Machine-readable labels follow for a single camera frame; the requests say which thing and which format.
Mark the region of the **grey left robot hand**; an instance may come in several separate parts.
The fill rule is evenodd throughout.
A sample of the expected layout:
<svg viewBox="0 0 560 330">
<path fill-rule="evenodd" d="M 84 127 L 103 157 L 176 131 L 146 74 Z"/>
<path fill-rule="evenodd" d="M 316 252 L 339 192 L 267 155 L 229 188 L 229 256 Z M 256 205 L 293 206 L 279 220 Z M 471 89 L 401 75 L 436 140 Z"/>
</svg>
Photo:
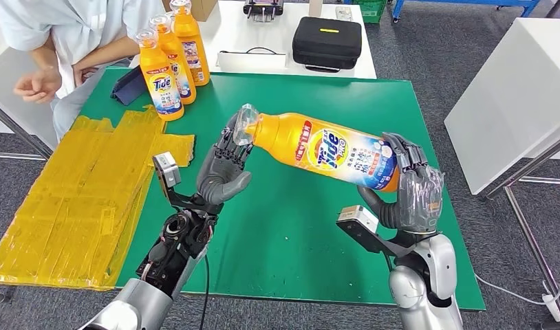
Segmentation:
<svg viewBox="0 0 560 330">
<path fill-rule="evenodd" d="M 220 205 L 243 191 L 252 179 L 244 170 L 252 145 L 240 146 L 233 140 L 238 114 L 222 129 L 218 141 L 205 157 L 196 180 L 197 192 L 213 205 Z"/>
</svg>

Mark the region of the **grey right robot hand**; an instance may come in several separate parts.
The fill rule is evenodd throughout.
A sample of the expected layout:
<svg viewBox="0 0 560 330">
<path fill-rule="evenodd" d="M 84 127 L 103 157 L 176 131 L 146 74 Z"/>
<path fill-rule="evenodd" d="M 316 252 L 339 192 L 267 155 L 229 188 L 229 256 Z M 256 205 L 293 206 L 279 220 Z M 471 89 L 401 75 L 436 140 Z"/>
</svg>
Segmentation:
<svg viewBox="0 0 560 330">
<path fill-rule="evenodd" d="M 442 212 L 444 173 L 429 165 L 422 147 L 397 133 L 384 132 L 399 169 L 397 199 L 383 201 L 372 189 L 357 190 L 380 224 L 414 234 L 437 231 Z"/>
</svg>

